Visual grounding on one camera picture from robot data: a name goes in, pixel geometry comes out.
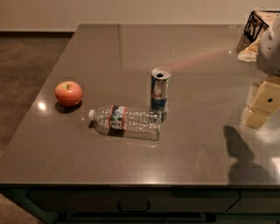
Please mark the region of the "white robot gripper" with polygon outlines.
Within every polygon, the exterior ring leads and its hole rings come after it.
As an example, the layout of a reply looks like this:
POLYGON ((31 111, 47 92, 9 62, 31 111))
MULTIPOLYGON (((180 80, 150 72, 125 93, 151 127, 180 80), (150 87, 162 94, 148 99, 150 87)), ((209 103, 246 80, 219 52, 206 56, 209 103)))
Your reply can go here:
MULTIPOLYGON (((261 36, 257 67, 269 75, 280 75, 280 16, 261 36)), ((248 91, 247 106, 242 113, 242 124, 259 130, 280 108, 280 77, 273 76, 261 83, 253 83, 248 91)))

